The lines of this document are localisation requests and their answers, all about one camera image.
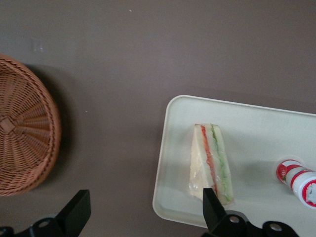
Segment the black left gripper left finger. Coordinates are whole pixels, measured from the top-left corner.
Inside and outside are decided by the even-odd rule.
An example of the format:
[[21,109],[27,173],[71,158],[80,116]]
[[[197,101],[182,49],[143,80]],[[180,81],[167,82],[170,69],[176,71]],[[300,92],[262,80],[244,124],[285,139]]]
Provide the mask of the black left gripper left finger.
[[78,237],[90,218],[90,191],[80,190],[54,217],[31,226],[32,237]]

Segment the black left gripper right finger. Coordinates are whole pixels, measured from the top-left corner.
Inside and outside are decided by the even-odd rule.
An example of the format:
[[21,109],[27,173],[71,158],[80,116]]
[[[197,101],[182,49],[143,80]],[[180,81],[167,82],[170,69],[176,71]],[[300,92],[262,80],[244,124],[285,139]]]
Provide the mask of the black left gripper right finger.
[[212,237],[245,237],[245,217],[237,211],[226,211],[212,188],[203,189],[203,216]]

